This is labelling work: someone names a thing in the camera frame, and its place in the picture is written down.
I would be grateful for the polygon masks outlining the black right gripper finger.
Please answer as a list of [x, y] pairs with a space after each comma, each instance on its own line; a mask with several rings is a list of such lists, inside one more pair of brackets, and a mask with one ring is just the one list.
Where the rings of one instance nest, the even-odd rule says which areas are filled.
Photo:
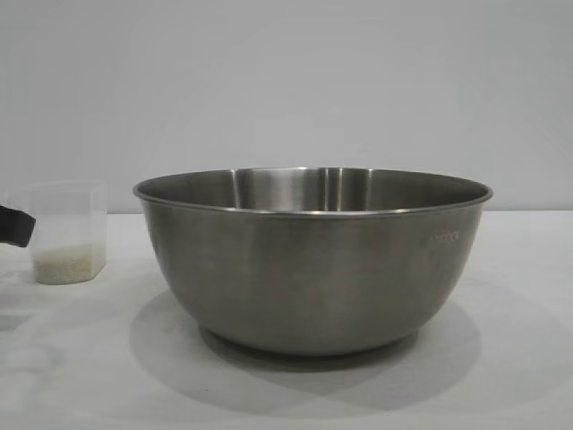
[[0, 243], [26, 248], [31, 240], [36, 219], [24, 211], [0, 206]]

